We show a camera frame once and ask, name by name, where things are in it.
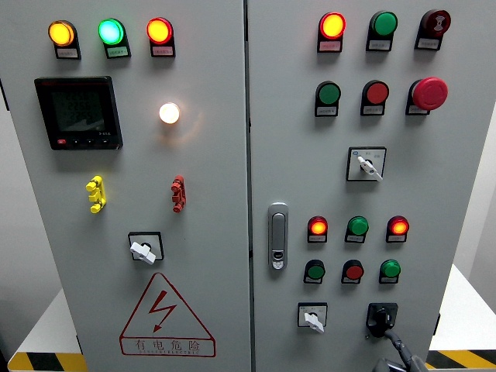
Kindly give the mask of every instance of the white switch handle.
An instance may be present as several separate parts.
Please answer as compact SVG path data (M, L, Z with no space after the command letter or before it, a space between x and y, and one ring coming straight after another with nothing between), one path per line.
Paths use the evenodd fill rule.
M305 321L307 322L308 326L314 331L317 331L318 333L324 333L324 326L321 322L319 322L319 318L317 318L317 315L305 313Z
M134 242L130 248L131 252L138 255L138 258L149 265L152 265L157 258L153 253L150 252L151 248L146 244L140 245Z
M360 162L361 168L370 174L376 181L381 182L382 176L377 172L372 163L369 160L363 159L359 154L356 155L356 159Z

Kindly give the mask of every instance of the white light bulb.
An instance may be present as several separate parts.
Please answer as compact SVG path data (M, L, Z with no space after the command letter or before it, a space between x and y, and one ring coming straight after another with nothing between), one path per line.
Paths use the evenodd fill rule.
M175 103L168 102L159 111L160 119L167 124L174 124L179 120L179 108Z

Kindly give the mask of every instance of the gray metal panel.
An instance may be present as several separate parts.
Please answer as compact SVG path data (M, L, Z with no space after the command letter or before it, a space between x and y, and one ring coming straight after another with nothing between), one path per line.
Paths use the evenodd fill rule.
M453 22L439 52L414 50L419 21L446 9ZM398 16L390 53L366 53L372 15ZM317 29L327 12L346 17L343 52L317 55ZM395 330L425 357L496 99L494 2L250 0L250 119L253 267L257 372L372 370L379 357L399 360L386 340L366 339L370 302L397 302ZM414 81L439 76L449 97L427 117L405 117ZM390 88L383 117L360 117L370 80ZM342 90L337 118L315 118L315 89ZM385 146L384 181L346 183L350 146ZM289 207L288 265L267 265L267 208ZM327 244L306 243L314 215L329 221ZM370 223L365 244L344 243L348 220ZM408 241L386 244L390 217L411 223ZM386 259L400 262L397 285L379 285ZM305 264L324 262L322 285L304 284ZM343 264L360 260L361 284L340 284ZM325 333L297 327L300 301L326 301Z
M243 2L2 0L0 7L0 75L89 369L250 370ZM146 24L156 16L174 27L175 60L150 57ZM124 24L131 58L105 58L98 24L108 17ZM57 19L76 26L81 61L55 59L47 27ZM33 80L88 75L112 77L124 147L52 151ZM173 127L158 117L165 102L181 108ZM92 215L84 186L95 174L108 204ZM179 215L171 202L176 174L188 197ZM130 231L160 231L164 261L133 261ZM122 355L119 335L156 272L214 336L215 358ZM153 336L142 322L138 336Z

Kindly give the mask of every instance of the high voltage warning sign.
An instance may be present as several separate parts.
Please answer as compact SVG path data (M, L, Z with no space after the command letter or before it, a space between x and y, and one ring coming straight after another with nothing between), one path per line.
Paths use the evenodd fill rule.
M215 357L215 339L171 282L155 273L119 337L124 355Z

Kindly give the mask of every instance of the digital power meter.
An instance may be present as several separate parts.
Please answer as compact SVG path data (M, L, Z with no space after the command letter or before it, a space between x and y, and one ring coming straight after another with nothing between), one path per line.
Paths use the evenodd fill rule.
M34 81L53 150L122 147L112 79L40 77Z

